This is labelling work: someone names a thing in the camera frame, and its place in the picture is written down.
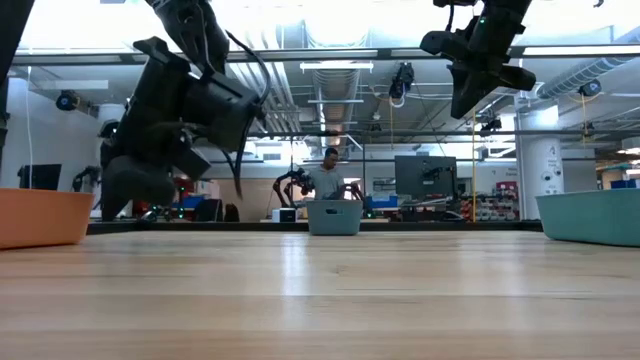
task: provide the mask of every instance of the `orange bin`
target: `orange bin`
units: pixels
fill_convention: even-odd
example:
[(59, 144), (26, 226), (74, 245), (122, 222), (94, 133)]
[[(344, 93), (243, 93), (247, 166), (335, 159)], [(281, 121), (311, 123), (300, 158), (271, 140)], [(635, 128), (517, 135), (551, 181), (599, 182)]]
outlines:
[(92, 205), (93, 194), (0, 189), (0, 249), (77, 244)]

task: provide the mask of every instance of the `cable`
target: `cable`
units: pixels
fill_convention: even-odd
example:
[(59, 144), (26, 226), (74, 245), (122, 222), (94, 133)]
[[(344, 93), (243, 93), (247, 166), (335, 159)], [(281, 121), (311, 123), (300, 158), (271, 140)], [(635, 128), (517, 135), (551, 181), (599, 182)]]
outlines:
[[(201, 19), (201, 23), (202, 23), (203, 45), (204, 45), (204, 53), (205, 53), (206, 65), (209, 67), (209, 71), (215, 72), (215, 68), (211, 64), (211, 59), (209, 58), (209, 41), (207, 39), (206, 21), (205, 21), (205, 18), (204, 18), (204, 11), (202, 10), (202, 7), (200, 7), (200, 5), (196, 4), (196, 6), (200, 10), (200, 19)], [(267, 70), (267, 65), (264, 63), (262, 58), (260, 58), (255, 52), (253, 52), (253, 50), (251, 50), (248, 46), (246, 46), (240, 40), (238, 40), (231, 32), (226, 31), (226, 33), (227, 33), (227, 36), (229, 36), (229, 38), (234, 43), (236, 43), (238, 46), (240, 46), (251, 57), (256, 59), (256, 61), (258, 62), (259, 66), (260, 66), (260, 70), (263, 72), (263, 74), (265, 76), (264, 91), (263, 91), (262, 96), (260, 97), (260, 100), (258, 102), (258, 106), (262, 107), (264, 102), (267, 100), (267, 97), (269, 96), (269, 92), (271, 91), (271, 87), (272, 87), (271, 75), (269, 74), (269, 71)], [(222, 153), (224, 154), (225, 159), (227, 160), (227, 164), (229, 164), (229, 167), (231, 168), (231, 172), (233, 174), (233, 182), (234, 182), (234, 185), (236, 187), (236, 192), (238, 194), (238, 197), (240, 199), (242, 199), (242, 188), (240, 186), (240, 172), (241, 172), (241, 168), (242, 168), (242, 156), (244, 155), (244, 146), (245, 146), (245, 144), (247, 142), (247, 137), (249, 135), (249, 130), (251, 128), (252, 123), (253, 122), (247, 122), (247, 124), (245, 124), (245, 127), (244, 127), (243, 132), (242, 132), (242, 138), (240, 139), (240, 148), (238, 149), (238, 151), (236, 153), (235, 164), (231, 160), (231, 156), (229, 156), (229, 154), (226, 151), (224, 151), (224, 150), (222, 151)]]
[(31, 111), (29, 108), (29, 86), (31, 84), (31, 66), (27, 68), (27, 88), (25, 91), (27, 113), (27, 137), (29, 138), (29, 189), (33, 189), (33, 142), (31, 139)]
[(391, 122), (391, 150), (394, 149), (393, 141), (395, 140), (393, 136), (393, 106), (389, 106), (389, 117)]
[(449, 0), (449, 22), (447, 23), (447, 27), (445, 28), (446, 32), (451, 32), (451, 27), (453, 26), (453, 16), (455, 15), (455, 5), (453, 4), (453, 0)]
[[(427, 110), (427, 105), (424, 103), (425, 99), (422, 98), (422, 92), (420, 92), (420, 86), (416, 85), (415, 88), (418, 90), (418, 96), (420, 96), (420, 104), (422, 104), (422, 109), (424, 110), (424, 116), (428, 116), (429, 111)], [(429, 120), (429, 125), (431, 126), (431, 130), (436, 131), (436, 128), (433, 126), (433, 119)], [(438, 143), (438, 147), (440, 147), (440, 151), (442, 152), (442, 156), (447, 156), (447, 153), (445, 153), (444, 148), (440, 143), (440, 139), (438, 139), (437, 136), (435, 136), (435, 138), (436, 138), (436, 142)]]
[(584, 95), (582, 95), (582, 122), (584, 127), (584, 134), (582, 134), (582, 146), (587, 146), (587, 140), (589, 139), (589, 127), (587, 126), (587, 102)]
[(581, 100), (576, 100), (573, 97), (571, 97), (571, 95), (567, 95), (567, 98), (569, 98), (569, 100), (581, 104), (581, 103), (590, 103), (593, 100), (597, 99), (600, 95), (602, 95), (603, 93), (599, 93), (598, 95), (595, 96), (591, 96), (591, 97), (585, 97), (584, 95), (582, 95), (582, 99)]
[(389, 96), (389, 105), (393, 106), (396, 109), (400, 109), (401, 107), (404, 106), (404, 101), (405, 101), (405, 97), (407, 95), (407, 91), (406, 88), (404, 86), (404, 83), (402, 84), (402, 97), (400, 98), (400, 104), (396, 105), (393, 102), (393, 98), (391, 96)]
[(476, 223), (476, 108), (473, 107), (473, 135), (471, 135), (471, 165), (472, 165), (472, 183), (471, 192), (473, 193), (473, 223)]
[(264, 60), (262, 60), (262, 58), (258, 56), (253, 50), (251, 50), (247, 45), (243, 44), (240, 40), (238, 40), (231, 32), (227, 31), (227, 35), (234, 43), (240, 46), (242, 50), (246, 51), (246, 53), (249, 54), (249, 56), (253, 57), (258, 62), (258, 65), (260, 66), (260, 70), (262, 70), (262, 73), (264, 74), (264, 77), (265, 77), (264, 91), (262, 93), (262, 96), (260, 97), (260, 105), (262, 105), (265, 102), (265, 100), (267, 100), (267, 96), (269, 96), (269, 92), (271, 91), (271, 86), (272, 86), (271, 75), (269, 75), (269, 70), (267, 70), (267, 64), (265, 64)]
[[(262, 70), (262, 73), (264, 74), (265, 77), (265, 85), (264, 85), (264, 91), (262, 92), (262, 96), (260, 97), (260, 102), (259, 102), (259, 106), (262, 106), (262, 104), (264, 104), (264, 102), (267, 100), (267, 97), (269, 96), (269, 92), (271, 91), (271, 75), (269, 74), (269, 70), (267, 70), (267, 65), (264, 63), (264, 60), (262, 60), (262, 58), (260, 56), (258, 56), (256, 53), (253, 52), (253, 50), (251, 50), (247, 45), (243, 44), (240, 40), (238, 40), (231, 32), (227, 31), (227, 35), (229, 36), (229, 38), (231, 40), (233, 40), (234, 43), (236, 43), (238, 46), (240, 46), (244, 51), (247, 52), (247, 54), (249, 54), (251, 57), (253, 57), (254, 59), (256, 59), (256, 61), (258, 62), (258, 65), (260, 66), (260, 70)], [(240, 145), (240, 149), (238, 150), (238, 153), (236, 154), (236, 163), (235, 163), (235, 168), (233, 166), (231, 166), (231, 157), (229, 156), (229, 154), (225, 154), (225, 157), (227, 158), (227, 161), (229, 162), (229, 166), (231, 166), (231, 171), (233, 172), (233, 176), (234, 176), (234, 183), (236, 186), (236, 191), (238, 193), (238, 196), (242, 199), (242, 189), (240, 188), (240, 171), (241, 171), (241, 167), (242, 167), (242, 156), (244, 154), (244, 146), (247, 142), (247, 136), (249, 135), (249, 129), (251, 128), (251, 122), (247, 122), (247, 124), (245, 125), (244, 128), (244, 132), (242, 134), (242, 139), (241, 139), (241, 145)]]

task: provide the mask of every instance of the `ceiling-mounted camera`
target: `ceiling-mounted camera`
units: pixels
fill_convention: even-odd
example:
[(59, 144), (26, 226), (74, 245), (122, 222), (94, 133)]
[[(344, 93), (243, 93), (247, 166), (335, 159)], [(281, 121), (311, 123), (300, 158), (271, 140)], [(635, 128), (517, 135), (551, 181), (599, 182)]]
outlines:
[(396, 76), (391, 80), (389, 96), (392, 99), (401, 99), (411, 90), (411, 84), (413, 84), (414, 79), (415, 73), (413, 71), (413, 65), (411, 65), (411, 63), (403, 63), (400, 65)]
[(602, 92), (602, 84), (597, 79), (594, 79), (578, 88), (578, 94), (584, 97), (592, 97)]
[(56, 100), (56, 107), (62, 111), (73, 111), (80, 106), (80, 97), (73, 90), (62, 90)]
[(479, 135), (481, 137), (491, 136), (498, 130), (502, 129), (502, 120), (500, 120), (500, 116), (492, 110), (489, 110), (486, 115), (480, 116), (478, 118), (478, 123), (483, 124), (479, 131)]

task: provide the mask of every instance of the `computer monitor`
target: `computer monitor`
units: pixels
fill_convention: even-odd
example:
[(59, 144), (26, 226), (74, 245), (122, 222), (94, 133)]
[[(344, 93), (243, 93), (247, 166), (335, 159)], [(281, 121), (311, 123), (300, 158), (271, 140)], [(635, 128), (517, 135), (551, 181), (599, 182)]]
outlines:
[(414, 200), (456, 195), (456, 158), (396, 156), (396, 193)]
[(34, 165), (33, 177), (31, 179), (31, 184), (29, 184), (31, 166), (25, 165), (18, 172), (18, 176), (20, 177), (20, 188), (57, 191), (61, 170), (62, 164)]

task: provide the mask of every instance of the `gray t-shirt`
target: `gray t-shirt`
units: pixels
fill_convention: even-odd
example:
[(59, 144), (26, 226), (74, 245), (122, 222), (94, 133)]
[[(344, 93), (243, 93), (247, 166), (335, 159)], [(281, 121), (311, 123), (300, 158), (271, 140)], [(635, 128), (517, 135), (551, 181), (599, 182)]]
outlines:
[(315, 199), (322, 200), (327, 196), (338, 191), (340, 186), (344, 185), (344, 179), (336, 169), (327, 170), (320, 166), (309, 172), (311, 183), (315, 186)]

